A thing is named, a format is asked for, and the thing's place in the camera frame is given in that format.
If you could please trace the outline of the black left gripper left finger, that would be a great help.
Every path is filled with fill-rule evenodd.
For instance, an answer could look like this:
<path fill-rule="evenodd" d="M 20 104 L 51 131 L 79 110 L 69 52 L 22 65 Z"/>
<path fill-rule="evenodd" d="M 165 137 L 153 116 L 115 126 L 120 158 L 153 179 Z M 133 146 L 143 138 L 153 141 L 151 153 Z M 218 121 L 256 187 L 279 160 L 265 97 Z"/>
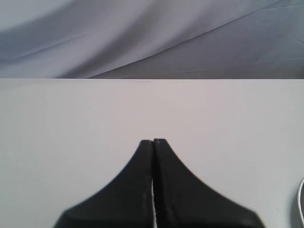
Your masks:
<path fill-rule="evenodd" d="M 122 171 L 103 189 L 65 210 L 56 228 L 151 228 L 152 142 L 142 140 Z"/>

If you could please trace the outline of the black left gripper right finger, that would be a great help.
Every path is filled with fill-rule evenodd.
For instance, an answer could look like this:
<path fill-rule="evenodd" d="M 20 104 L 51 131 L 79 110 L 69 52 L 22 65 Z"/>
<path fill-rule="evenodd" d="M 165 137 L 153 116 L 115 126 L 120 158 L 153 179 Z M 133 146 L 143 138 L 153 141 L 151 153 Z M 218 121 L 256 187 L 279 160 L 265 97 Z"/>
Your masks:
<path fill-rule="evenodd" d="M 197 178 L 165 139 L 154 139 L 153 193 L 159 228 L 262 228 L 259 216 Z"/>

